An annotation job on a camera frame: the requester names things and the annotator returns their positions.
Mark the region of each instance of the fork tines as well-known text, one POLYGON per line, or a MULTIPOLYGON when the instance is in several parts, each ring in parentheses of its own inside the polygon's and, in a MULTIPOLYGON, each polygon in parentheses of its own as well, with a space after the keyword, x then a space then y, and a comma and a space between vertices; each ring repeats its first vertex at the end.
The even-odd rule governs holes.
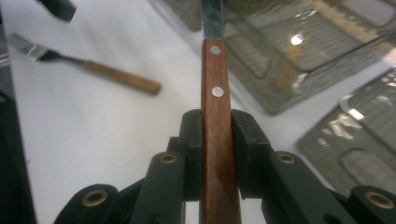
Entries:
POLYGON ((29 39, 16 33, 8 35, 7 42, 15 49, 26 54, 26 56, 33 61, 39 59, 48 51, 46 47, 37 45, 29 39))

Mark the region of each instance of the metal blade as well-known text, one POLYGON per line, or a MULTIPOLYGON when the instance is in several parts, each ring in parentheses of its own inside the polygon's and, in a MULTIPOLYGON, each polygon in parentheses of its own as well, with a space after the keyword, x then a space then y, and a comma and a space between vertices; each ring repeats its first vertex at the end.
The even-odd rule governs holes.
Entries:
POLYGON ((202 0, 202 30, 204 39, 223 38, 221 0, 202 0))

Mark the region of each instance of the brass ring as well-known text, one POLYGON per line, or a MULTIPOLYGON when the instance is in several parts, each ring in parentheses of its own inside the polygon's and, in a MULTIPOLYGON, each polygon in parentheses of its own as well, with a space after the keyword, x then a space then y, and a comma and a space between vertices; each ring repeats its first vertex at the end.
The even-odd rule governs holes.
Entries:
POLYGON ((161 157, 162 163, 173 163, 177 161, 177 157, 172 154, 165 154, 161 157))
POLYGON ((374 191, 367 191, 364 197, 367 201, 380 208, 393 209, 395 207, 395 203, 390 198, 374 191))
POLYGON ((107 199, 107 196, 107 191, 104 189, 94 189, 84 195, 81 203, 86 207, 94 207, 103 203, 107 199))
POLYGON ((295 159, 292 156, 287 155, 287 154, 280 154, 277 158, 280 161, 287 163, 287 164, 292 164, 295 162, 295 159))

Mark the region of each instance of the brown wooden handle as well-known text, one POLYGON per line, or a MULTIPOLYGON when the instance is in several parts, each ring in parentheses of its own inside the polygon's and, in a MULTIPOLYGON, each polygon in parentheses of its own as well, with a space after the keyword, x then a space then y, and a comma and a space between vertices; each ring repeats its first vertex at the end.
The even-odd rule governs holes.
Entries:
POLYGON ((202 72, 204 162, 201 223, 240 224, 230 91, 223 40, 204 40, 202 72))
POLYGON ((154 95, 156 95, 161 88, 161 84, 156 81, 152 81, 143 77, 139 77, 137 75, 126 73, 121 70, 117 70, 112 67, 100 63, 96 63, 90 60, 85 62, 82 65, 82 67, 89 71, 94 72, 95 74, 100 74, 105 77, 110 77, 121 83, 128 84, 130 86, 138 88, 141 91, 146 91, 154 95))

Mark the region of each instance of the fork handle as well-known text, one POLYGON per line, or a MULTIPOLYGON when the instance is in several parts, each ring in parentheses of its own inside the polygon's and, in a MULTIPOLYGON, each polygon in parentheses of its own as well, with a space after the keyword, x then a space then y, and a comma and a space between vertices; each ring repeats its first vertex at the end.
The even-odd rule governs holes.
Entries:
POLYGON ((158 94, 161 88, 161 84, 156 81, 126 73, 124 71, 103 65, 101 63, 96 63, 91 60, 86 61, 82 67, 86 70, 94 72, 95 74, 99 74, 104 77, 110 77, 114 80, 117 80, 118 82, 125 83, 153 95, 158 94))

